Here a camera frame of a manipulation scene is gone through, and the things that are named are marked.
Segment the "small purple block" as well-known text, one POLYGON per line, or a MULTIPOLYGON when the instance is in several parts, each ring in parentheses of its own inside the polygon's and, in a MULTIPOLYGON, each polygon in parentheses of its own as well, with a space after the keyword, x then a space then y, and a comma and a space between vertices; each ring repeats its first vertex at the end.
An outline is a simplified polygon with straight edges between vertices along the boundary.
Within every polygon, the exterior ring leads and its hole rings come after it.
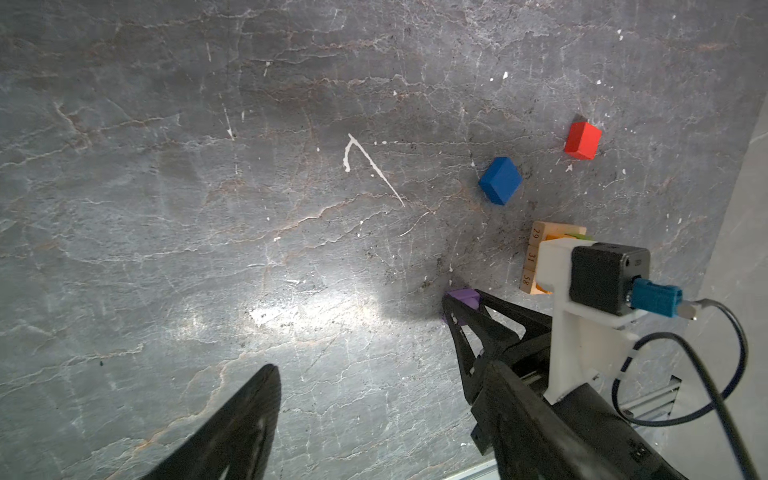
MULTIPOLYGON (((452 291, 447 292, 444 295, 443 298, 446 298, 448 296, 451 296, 451 297, 457 299, 458 301, 464 303, 465 305, 467 305, 470 309, 474 310, 475 312, 479 311, 479 307, 480 307, 480 294, 479 294, 478 291, 476 291, 474 289, 465 288, 465 289, 452 290, 452 291)), ((444 308, 441 311, 443 313, 442 321, 446 325, 448 325, 449 323, 451 323, 452 320, 449 321, 450 319, 445 316, 445 309, 444 308)), ((457 325, 459 327, 464 327, 464 326, 467 326, 468 324, 466 323, 466 321, 464 321, 462 319, 459 319, 457 325)))

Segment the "green wood block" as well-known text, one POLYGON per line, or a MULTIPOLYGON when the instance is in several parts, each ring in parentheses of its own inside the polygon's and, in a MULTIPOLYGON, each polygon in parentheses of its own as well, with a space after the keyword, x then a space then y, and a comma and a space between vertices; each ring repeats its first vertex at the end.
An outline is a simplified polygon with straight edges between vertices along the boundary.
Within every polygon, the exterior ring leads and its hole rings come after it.
POLYGON ((579 233, 566 233, 564 234, 566 237, 575 238, 577 240, 588 240, 588 241, 594 241, 594 237, 586 234, 579 234, 579 233))

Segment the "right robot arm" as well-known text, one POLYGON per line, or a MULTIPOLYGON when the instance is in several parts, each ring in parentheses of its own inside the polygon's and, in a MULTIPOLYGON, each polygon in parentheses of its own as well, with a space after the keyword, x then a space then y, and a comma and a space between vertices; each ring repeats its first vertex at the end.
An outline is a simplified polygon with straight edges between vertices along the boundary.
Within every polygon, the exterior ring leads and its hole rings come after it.
POLYGON ((552 318, 473 289, 442 298, 478 451, 502 479, 679 479, 588 384, 556 404, 549 380, 552 318))

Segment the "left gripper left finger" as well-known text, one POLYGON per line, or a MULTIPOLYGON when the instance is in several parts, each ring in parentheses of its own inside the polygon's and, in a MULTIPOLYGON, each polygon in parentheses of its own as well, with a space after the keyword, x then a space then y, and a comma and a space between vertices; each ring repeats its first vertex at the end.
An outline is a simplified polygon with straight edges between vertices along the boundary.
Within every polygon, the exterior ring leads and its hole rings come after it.
POLYGON ((262 479, 281 404, 277 366, 262 367, 147 479, 262 479))

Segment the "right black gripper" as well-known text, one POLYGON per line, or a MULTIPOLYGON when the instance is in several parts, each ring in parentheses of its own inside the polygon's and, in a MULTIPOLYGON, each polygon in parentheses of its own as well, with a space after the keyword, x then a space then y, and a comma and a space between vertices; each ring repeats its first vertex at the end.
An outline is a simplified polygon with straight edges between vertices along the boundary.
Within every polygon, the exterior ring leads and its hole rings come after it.
POLYGON ((545 436, 536 429, 551 423, 554 416, 542 402, 552 317, 482 290, 477 293, 476 312, 451 296, 442 299, 445 316, 452 320, 448 327, 464 398, 476 421, 471 439, 483 456, 495 448, 503 456, 529 454, 547 444, 545 436), (523 326, 524 335, 520 337, 494 320, 488 310, 523 326), (468 325, 459 327, 459 319, 468 325), (487 384, 485 368, 494 359, 507 369, 500 372, 497 366, 493 367, 491 382, 487 384))

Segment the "long natural wood block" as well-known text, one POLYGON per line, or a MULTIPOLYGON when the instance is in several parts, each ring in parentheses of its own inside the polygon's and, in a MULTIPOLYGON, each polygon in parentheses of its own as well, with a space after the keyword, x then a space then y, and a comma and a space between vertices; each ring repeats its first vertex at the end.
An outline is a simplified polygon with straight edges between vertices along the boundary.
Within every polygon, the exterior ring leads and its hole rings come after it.
POLYGON ((549 295, 550 292, 540 287, 536 281, 536 272, 528 269, 522 271, 520 289, 530 295, 549 295))

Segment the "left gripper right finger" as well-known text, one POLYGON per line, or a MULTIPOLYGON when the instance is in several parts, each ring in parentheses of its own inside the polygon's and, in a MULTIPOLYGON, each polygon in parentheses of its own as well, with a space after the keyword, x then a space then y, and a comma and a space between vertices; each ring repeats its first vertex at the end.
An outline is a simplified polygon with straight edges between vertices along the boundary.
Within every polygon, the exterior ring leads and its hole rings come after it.
POLYGON ((479 426, 502 479, 622 479, 624 473, 567 426, 514 372, 491 362, 479 426))

